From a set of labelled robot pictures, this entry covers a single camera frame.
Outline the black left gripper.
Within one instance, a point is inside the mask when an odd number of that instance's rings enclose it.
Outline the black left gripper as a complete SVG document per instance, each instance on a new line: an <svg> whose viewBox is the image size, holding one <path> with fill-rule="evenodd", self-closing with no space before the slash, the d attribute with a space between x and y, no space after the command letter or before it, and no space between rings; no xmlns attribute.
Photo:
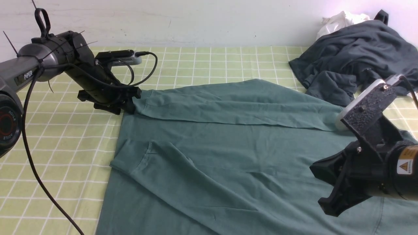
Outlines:
<svg viewBox="0 0 418 235"><path fill-rule="evenodd" d="M114 65L129 64L120 58L122 51L93 55L80 33L67 32L67 42L72 46L75 59L69 62L67 74L81 86L78 98L89 101L95 109L119 115L121 110L134 113L133 98L139 99L142 91L132 85L122 84L111 72Z"/></svg>

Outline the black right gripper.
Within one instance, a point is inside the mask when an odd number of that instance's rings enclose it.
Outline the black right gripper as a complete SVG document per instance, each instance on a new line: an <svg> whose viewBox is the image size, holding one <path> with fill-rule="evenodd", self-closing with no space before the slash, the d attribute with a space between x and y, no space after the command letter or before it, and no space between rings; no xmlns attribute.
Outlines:
<svg viewBox="0 0 418 235"><path fill-rule="evenodd" d="M417 145L403 140L370 147L360 141L310 166L315 178L333 186L318 203L338 217L371 197L417 201Z"/></svg>

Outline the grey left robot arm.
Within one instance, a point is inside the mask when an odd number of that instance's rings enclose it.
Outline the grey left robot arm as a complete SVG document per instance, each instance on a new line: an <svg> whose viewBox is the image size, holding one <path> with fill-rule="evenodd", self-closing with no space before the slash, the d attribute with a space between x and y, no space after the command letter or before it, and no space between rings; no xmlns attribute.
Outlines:
<svg viewBox="0 0 418 235"><path fill-rule="evenodd" d="M82 89L78 99L89 101L95 109L119 115L135 111L133 98L140 98L137 86L122 84L111 73L119 51L93 54L80 33L33 38L17 57L1 63L1 156L17 143L24 122L23 106L17 92L31 82L46 82L65 73Z"/></svg>

